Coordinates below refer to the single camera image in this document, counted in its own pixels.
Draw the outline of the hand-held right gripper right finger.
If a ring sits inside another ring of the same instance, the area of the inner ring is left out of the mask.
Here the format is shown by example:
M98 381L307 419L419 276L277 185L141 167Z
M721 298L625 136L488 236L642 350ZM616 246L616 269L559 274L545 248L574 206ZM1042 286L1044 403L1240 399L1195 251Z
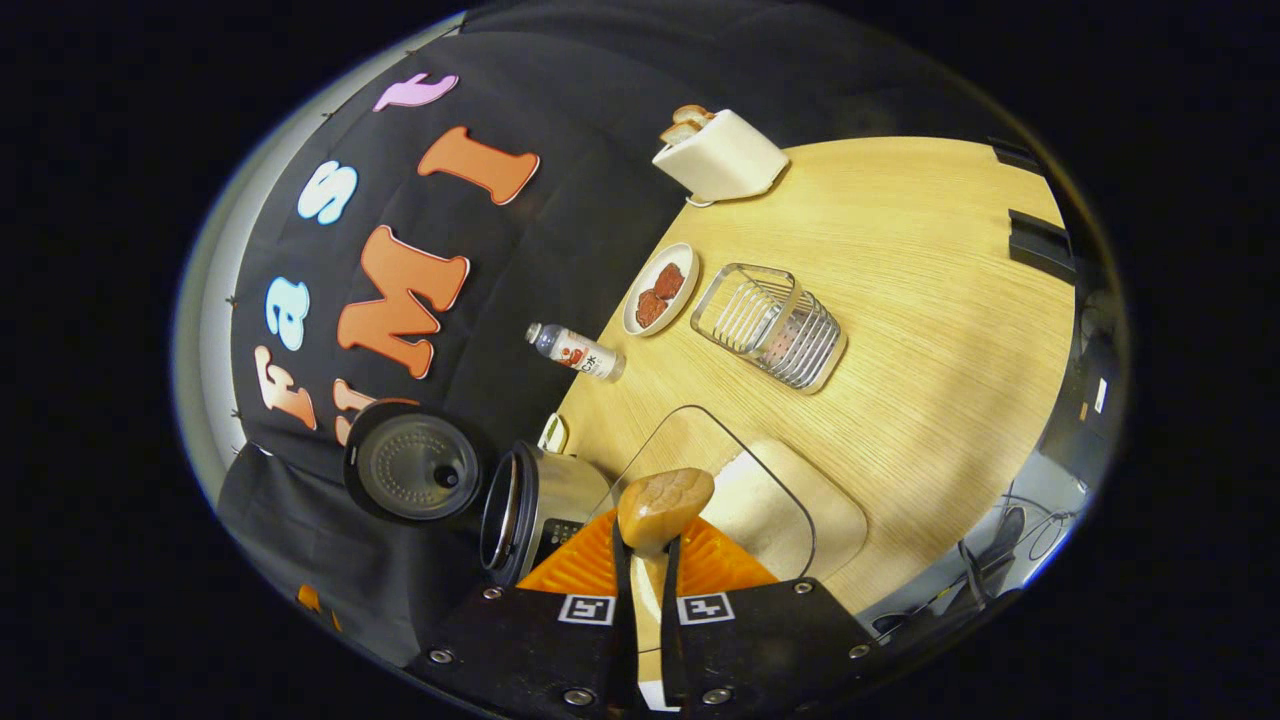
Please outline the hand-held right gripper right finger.
M809 708L881 669L881 644L813 577L778 580L695 518L668 548L663 700L676 708Z

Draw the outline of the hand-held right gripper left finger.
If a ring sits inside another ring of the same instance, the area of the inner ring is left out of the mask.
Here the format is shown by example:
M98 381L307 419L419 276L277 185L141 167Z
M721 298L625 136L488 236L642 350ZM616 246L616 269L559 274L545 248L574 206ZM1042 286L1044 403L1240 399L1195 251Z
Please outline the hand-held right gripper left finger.
M628 552L614 518L600 515L557 551L594 544L608 591L483 585L421 642L416 680L477 711L639 711Z

